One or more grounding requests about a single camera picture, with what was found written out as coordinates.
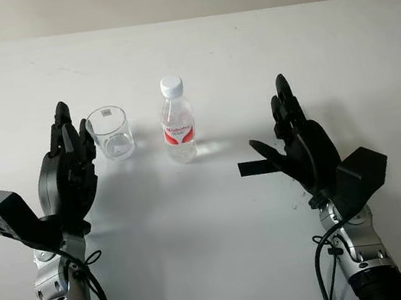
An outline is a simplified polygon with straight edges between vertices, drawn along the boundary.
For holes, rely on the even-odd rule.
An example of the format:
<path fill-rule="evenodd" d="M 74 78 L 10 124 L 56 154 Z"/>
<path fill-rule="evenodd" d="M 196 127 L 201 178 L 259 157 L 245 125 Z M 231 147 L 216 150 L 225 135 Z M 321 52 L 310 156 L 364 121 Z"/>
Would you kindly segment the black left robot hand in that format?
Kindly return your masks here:
<path fill-rule="evenodd" d="M 51 126 L 49 152 L 44 155 L 38 193 L 45 216 L 57 216 L 62 230 L 75 236 L 90 232 L 84 220 L 96 196 L 96 144 L 81 119 L 74 128 L 69 107 L 59 102 Z"/>

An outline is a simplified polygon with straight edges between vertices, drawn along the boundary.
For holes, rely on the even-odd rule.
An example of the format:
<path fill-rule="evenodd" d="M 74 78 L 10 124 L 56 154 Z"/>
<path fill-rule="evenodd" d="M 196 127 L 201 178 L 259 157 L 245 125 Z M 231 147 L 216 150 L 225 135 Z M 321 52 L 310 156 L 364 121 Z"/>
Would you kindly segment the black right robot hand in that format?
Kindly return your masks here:
<path fill-rule="evenodd" d="M 277 170 L 298 181 L 311 195 L 312 209 L 322 207 L 334 189 L 336 167 L 341 158 L 333 142 L 320 126 L 306 118 L 293 95 L 287 79 L 279 74 L 275 79 L 276 95 L 271 99 L 274 133 L 284 141 L 284 154 L 261 141 L 251 139 L 249 145 Z"/>

